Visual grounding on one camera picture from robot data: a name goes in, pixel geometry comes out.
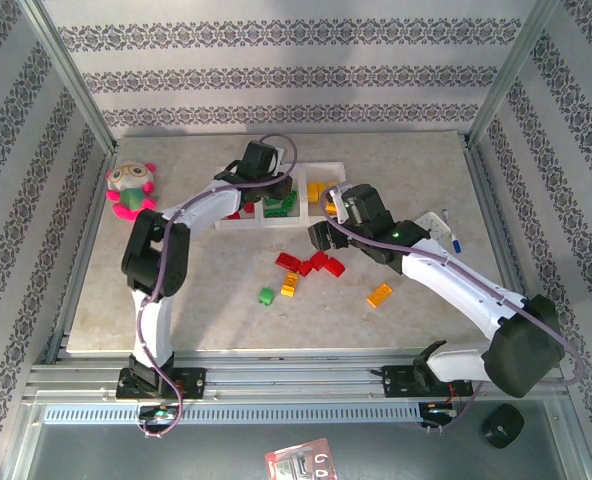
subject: purple cable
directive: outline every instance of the purple cable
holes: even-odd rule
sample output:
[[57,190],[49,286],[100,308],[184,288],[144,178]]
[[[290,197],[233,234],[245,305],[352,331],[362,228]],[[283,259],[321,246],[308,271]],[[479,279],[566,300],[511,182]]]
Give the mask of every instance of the purple cable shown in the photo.
[[152,352],[147,347],[147,343],[145,342],[145,338],[143,337],[143,329],[142,329],[143,310],[150,303],[158,301],[158,299],[159,299],[158,297],[160,295],[160,290],[163,286],[163,279],[165,278],[165,269],[166,269],[166,265],[167,265],[167,255],[169,253],[169,248],[168,248],[169,247],[169,233],[172,229],[172,226],[174,225],[174,222],[178,219],[178,217],[181,216],[185,212],[185,210],[187,210],[189,207],[191,207],[196,202],[202,200],[203,198],[207,198],[211,195],[215,195],[218,192],[223,192],[226,190],[239,190],[242,188],[268,187],[269,185],[274,185],[275,183],[282,181],[285,177],[287,177],[290,173],[292,173],[292,171],[294,170],[294,167],[296,167],[296,162],[298,161],[298,149],[296,148],[296,144],[294,143],[294,141],[291,138],[289,138],[287,135],[283,135],[282,133],[270,133],[268,135],[261,137],[260,141],[262,142],[262,141],[264,141],[268,138],[272,138],[272,137],[280,137],[280,138],[287,140],[290,147],[292,148],[292,153],[293,153],[292,163],[290,164],[289,168],[285,171],[285,173],[283,173],[279,177],[276,177],[272,180],[267,180],[265,182],[237,183],[235,185],[223,185],[221,187],[216,187],[212,190],[205,190],[204,192],[201,192],[198,195],[196,195],[195,197],[190,198],[187,202],[185,202],[183,205],[181,205],[181,207],[178,210],[176,210],[176,212],[167,221],[167,225],[165,225],[165,232],[163,233],[163,245],[162,245],[161,256],[160,256],[160,270],[158,272],[156,286],[154,287],[152,294],[148,297],[145,297],[140,304],[140,308],[138,309],[138,313],[136,315],[136,335],[138,337],[138,342],[140,343],[141,347],[143,347],[143,351],[145,352],[145,355],[147,356],[147,358],[151,362],[152,368],[154,369],[154,371],[158,375],[160,375],[162,377],[162,379],[165,380],[165,383],[167,383],[171,387],[171,389],[174,391],[174,394],[176,395],[176,399],[178,400],[178,414],[176,415],[176,418],[174,419],[174,421],[167,428],[165,428],[164,430],[162,430],[158,433],[149,432],[147,430],[147,422],[143,423],[143,426],[139,425],[138,427],[148,437],[151,436],[151,437],[160,438],[163,435],[169,433],[170,431],[172,431],[174,429],[174,427],[176,427],[176,425],[178,425],[178,423],[180,422],[180,420],[183,416],[183,395],[181,394],[181,392],[178,389],[178,387],[176,386],[176,384],[174,382],[172,382],[172,380],[165,374],[165,372],[162,371],[160,366],[158,366],[158,364],[156,363],[154,356],[152,355]]
[[[576,364],[576,375],[574,375],[569,380],[562,380],[562,381],[560,381],[560,380],[555,380],[555,381],[542,380],[542,381],[539,382],[540,384],[551,385],[551,386],[569,386],[569,385],[573,385],[573,384],[579,382],[583,378],[583,376],[585,375],[585,362],[583,362],[583,359],[580,356],[580,354],[578,353],[578,350],[576,350],[567,341],[567,339],[565,339],[565,337],[563,337],[562,335],[560,335],[558,332],[556,332],[555,330],[553,330],[548,325],[545,325],[543,322],[541,322],[536,317],[534,317],[531,313],[526,312],[525,310],[523,310],[521,307],[519,307],[517,305],[514,305],[512,302],[510,302],[509,300],[507,300],[503,295],[501,295],[500,293],[496,292],[493,288],[490,288],[487,285],[485,285],[483,282],[481,282],[474,275],[472,275],[467,270],[465,270],[464,268],[462,268],[460,265],[457,265],[457,264],[455,264],[453,262],[450,262],[449,259],[447,259],[445,257],[442,257],[440,255],[436,255],[435,253],[425,252],[424,250],[421,250],[421,249],[418,249],[418,248],[404,247],[402,245],[393,245],[393,244],[389,244],[389,243],[377,242],[375,240],[370,240],[369,238],[366,238],[366,237],[357,235],[356,233],[352,232],[351,230],[343,227],[334,218],[332,218],[332,216],[329,213],[327,213],[327,211],[325,210],[325,203],[327,201],[326,200],[326,197],[327,197],[327,194],[332,189],[336,189],[340,193],[340,189],[339,189],[338,186],[333,186],[333,187],[327,188],[321,194],[321,196],[320,196],[320,207],[321,207],[321,209],[323,211],[323,216],[325,217],[325,219],[336,230],[338,230],[341,233],[344,233],[345,235],[347,235],[348,237],[351,237],[354,240],[358,240],[359,242],[364,243],[366,245],[371,245],[372,247],[386,248],[388,250],[397,250],[397,251],[403,252],[403,253],[413,253],[413,254],[416,254],[416,255],[422,255],[422,256],[424,256],[426,258],[429,258],[431,260],[435,260],[435,261],[443,264],[444,266],[446,266],[446,267],[452,269],[453,271],[459,273],[460,275],[462,275],[463,277],[465,277],[467,280],[469,280],[470,282],[472,282],[474,285],[476,285],[477,287],[479,287],[480,289],[482,289],[483,291],[485,291],[486,293],[488,293],[496,301],[501,302],[503,305],[509,307],[515,313],[518,313],[522,317],[524,317],[527,320],[529,320],[531,323],[533,323],[534,325],[536,325],[538,328],[540,328],[542,331],[544,331],[550,337],[552,337],[554,340],[556,340],[558,343],[560,343],[565,348],[565,350],[567,350],[572,355],[572,357],[574,357],[574,361],[575,361],[575,364]],[[444,430],[448,430],[454,424],[457,424],[461,420],[461,417],[463,417],[463,415],[465,413],[467,413],[467,411],[471,408],[471,405],[474,403],[473,400],[476,398],[476,396],[478,396],[478,393],[480,392],[481,388],[483,387],[483,383],[484,382],[480,382],[478,384],[478,386],[474,390],[474,393],[472,394],[472,396],[469,397],[469,400],[468,400],[467,404],[465,405],[465,407],[463,408],[463,410],[448,425],[446,425],[445,427],[443,427],[443,429],[442,429],[443,431]]]

